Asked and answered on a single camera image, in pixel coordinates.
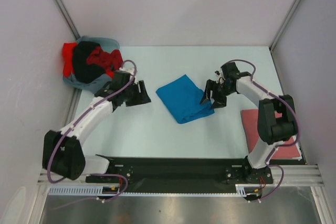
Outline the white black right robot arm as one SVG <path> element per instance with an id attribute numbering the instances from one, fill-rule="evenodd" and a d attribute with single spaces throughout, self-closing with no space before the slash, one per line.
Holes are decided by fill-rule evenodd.
<path id="1" fill-rule="evenodd" d="M 201 104 L 211 102 L 212 109 L 224 108 L 233 93 L 246 97 L 258 108 L 258 140 L 245 157 L 243 179 L 254 183 L 279 148 L 292 147 L 300 138 L 300 128 L 292 96 L 277 95 L 259 84 L 254 72 L 239 71 L 237 59 L 223 64 L 216 71 L 217 80 L 206 81 Z"/>

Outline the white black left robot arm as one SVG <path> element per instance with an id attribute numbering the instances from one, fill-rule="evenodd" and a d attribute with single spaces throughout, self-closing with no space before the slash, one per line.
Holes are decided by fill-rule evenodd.
<path id="1" fill-rule="evenodd" d="M 81 175 L 98 175 L 103 181 L 115 178 L 116 169 L 102 155 L 85 155 L 82 147 L 92 131 L 118 107 L 147 104 L 151 102 L 144 81 L 136 79 L 136 68 L 121 68 L 114 72 L 112 81 L 97 91 L 87 108 L 58 131 L 50 130 L 44 137 L 43 169 L 49 182 L 61 179 L 76 180 Z"/>

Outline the blue t-shirt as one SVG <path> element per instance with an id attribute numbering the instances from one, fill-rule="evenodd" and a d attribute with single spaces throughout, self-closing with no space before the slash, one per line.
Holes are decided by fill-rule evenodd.
<path id="1" fill-rule="evenodd" d="M 179 124 L 215 113 L 210 102 L 200 104 L 204 92 L 187 75 L 158 88 L 156 94 Z"/>

